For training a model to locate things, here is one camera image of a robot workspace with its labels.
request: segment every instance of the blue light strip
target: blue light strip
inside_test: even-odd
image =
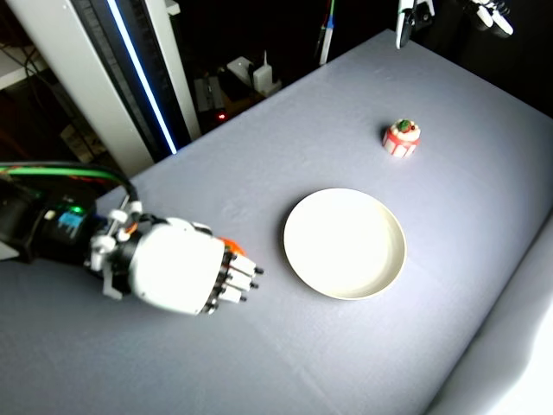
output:
[[[149,104],[151,105],[152,110],[154,110],[154,114],[156,115],[157,122],[159,123],[160,127],[162,127],[163,136],[165,136],[165,140],[167,141],[167,144],[171,149],[171,153],[176,154],[176,148],[175,148],[175,145],[173,144],[173,138],[169,134],[169,130],[165,125],[165,120],[163,119],[162,112],[159,110],[159,106],[157,106],[156,97],[154,97],[154,93],[152,93],[152,90],[149,87],[148,80],[146,79],[146,75],[144,73],[142,65],[140,64],[140,60],[138,59],[137,51],[135,50],[135,47],[132,44],[132,40],[130,39],[129,32],[127,31],[127,28],[125,27],[123,22],[123,18],[121,17],[121,12],[119,11],[118,4],[116,3],[115,0],[107,0],[107,3],[110,6],[111,14],[113,15],[113,18],[115,19],[115,23],[118,26],[119,33],[123,38],[123,42],[125,47],[127,48],[127,52],[129,52],[130,60],[132,61],[132,64],[137,70],[138,78],[140,79],[140,82],[142,83],[144,91],[146,92],[146,96],[148,97]]]

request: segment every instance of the wire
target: wire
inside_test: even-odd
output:
[[[138,201],[138,192],[130,180],[116,170],[105,166],[70,162],[0,163],[0,175],[10,176],[77,176],[106,179],[121,184],[130,201]]]

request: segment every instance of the white robotic hand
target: white robotic hand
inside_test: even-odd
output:
[[[505,16],[509,8],[501,0],[455,0],[468,14],[479,30],[490,30],[499,37],[509,37],[514,30]],[[399,0],[396,25],[396,48],[407,44],[413,31],[432,23],[434,17],[432,0]]]
[[[110,218],[122,224],[122,212]],[[156,307],[198,315],[213,313],[221,301],[245,301],[245,293],[257,288],[254,279],[263,270],[232,241],[201,224],[144,216],[146,232],[111,226],[111,234],[92,238],[90,268],[101,271],[105,295],[120,299],[132,292]]]

